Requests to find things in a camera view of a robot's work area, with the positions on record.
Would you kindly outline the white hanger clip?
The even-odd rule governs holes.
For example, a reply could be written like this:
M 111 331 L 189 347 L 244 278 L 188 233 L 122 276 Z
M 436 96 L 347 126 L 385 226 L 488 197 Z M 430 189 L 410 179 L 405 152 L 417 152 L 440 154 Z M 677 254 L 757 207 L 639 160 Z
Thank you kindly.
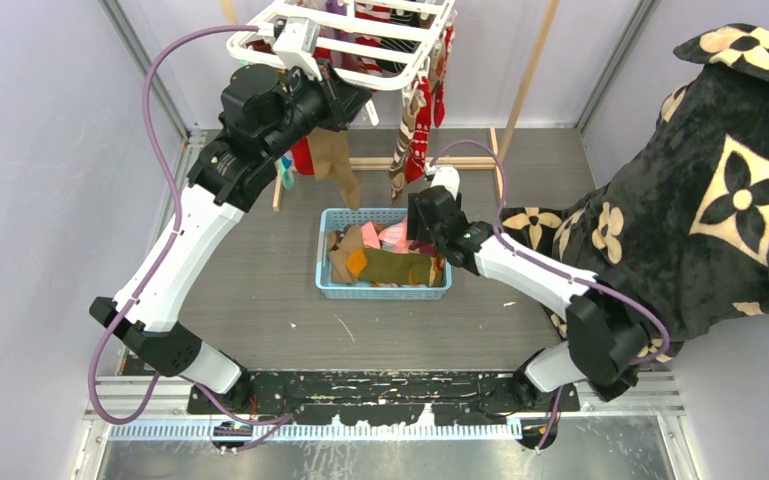
M 379 125 L 380 117 L 373 100 L 369 100 L 364 104 L 364 117 L 371 126 Z

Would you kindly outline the white plastic sock hanger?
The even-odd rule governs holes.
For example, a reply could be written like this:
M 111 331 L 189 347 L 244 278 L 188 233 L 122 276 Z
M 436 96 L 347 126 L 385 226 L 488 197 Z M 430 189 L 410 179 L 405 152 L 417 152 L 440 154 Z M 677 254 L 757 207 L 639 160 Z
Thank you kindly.
M 356 2 L 390 8 L 390 22 L 357 18 Z M 274 23 L 304 17 L 320 26 L 315 52 L 337 62 L 335 70 L 345 81 L 374 91 L 406 90 L 434 70 L 443 31 L 456 16 L 454 5 L 453 1 L 273 1 L 248 22 L 254 30 L 234 33 L 226 48 L 236 60 L 283 68 L 272 50 Z M 359 45 L 356 34 L 380 36 L 384 47 Z M 398 67 L 394 75 L 361 73 L 360 55 Z

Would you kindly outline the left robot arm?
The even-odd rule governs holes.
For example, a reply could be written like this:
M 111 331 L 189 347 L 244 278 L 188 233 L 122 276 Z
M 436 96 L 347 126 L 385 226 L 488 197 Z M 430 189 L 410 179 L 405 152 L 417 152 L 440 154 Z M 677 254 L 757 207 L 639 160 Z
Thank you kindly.
M 369 88 L 343 80 L 329 62 L 309 78 L 284 77 L 268 65 L 235 71 L 221 92 L 222 129 L 192 165 L 180 194 L 181 213 L 164 230 L 132 279 L 90 308 L 103 326 L 166 377 L 182 376 L 212 391 L 229 413 L 252 397 L 246 370 L 179 321 L 183 302 L 207 260 L 277 177 L 276 162 L 315 129 L 339 132 L 371 99 Z

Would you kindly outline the tan long sock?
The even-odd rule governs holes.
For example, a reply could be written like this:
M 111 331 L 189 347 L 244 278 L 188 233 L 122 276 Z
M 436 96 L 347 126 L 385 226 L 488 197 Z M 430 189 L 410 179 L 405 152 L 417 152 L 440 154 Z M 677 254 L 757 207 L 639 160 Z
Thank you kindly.
M 350 163 L 348 131 L 317 128 L 307 136 L 307 141 L 315 178 L 331 181 L 345 205 L 357 210 L 361 203 L 360 184 Z

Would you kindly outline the mint green blue sock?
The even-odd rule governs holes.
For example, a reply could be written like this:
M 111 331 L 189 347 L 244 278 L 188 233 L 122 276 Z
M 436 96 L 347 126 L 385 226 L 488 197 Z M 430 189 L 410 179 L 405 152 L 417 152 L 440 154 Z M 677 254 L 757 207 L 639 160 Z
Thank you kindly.
M 276 168 L 281 186 L 286 190 L 292 190 L 295 185 L 294 162 L 291 156 L 282 155 L 276 161 Z

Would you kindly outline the pink ribbed sock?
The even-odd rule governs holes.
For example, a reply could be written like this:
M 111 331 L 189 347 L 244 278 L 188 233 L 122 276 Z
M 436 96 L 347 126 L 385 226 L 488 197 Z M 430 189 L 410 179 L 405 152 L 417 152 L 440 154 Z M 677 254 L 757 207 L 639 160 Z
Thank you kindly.
M 380 225 L 374 222 L 362 224 L 360 232 L 364 246 L 398 254 L 408 253 L 407 225 L 406 218 L 392 225 Z

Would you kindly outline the red white patterned sock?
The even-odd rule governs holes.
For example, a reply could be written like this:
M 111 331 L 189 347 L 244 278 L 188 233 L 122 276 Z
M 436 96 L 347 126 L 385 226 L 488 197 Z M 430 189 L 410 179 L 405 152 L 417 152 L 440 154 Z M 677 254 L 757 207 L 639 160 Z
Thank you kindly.
M 290 154 L 292 155 L 293 166 L 299 174 L 305 176 L 315 175 L 311 150 L 307 137 L 303 137 L 295 145 L 293 145 L 290 150 Z

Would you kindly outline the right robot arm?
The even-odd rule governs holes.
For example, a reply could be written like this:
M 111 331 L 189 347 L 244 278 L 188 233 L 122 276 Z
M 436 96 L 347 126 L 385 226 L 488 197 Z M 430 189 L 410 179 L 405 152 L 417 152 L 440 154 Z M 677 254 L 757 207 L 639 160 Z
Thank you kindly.
M 443 186 L 410 195 L 407 218 L 409 239 L 430 243 L 450 265 L 506 284 L 564 321 L 564 340 L 514 371 L 512 391 L 522 407 L 540 410 L 559 388 L 577 382 L 603 401 L 637 385 L 638 354 L 651 334 L 622 274 L 577 269 L 519 247 L 492 225 L 469 221 L 460 196 Z

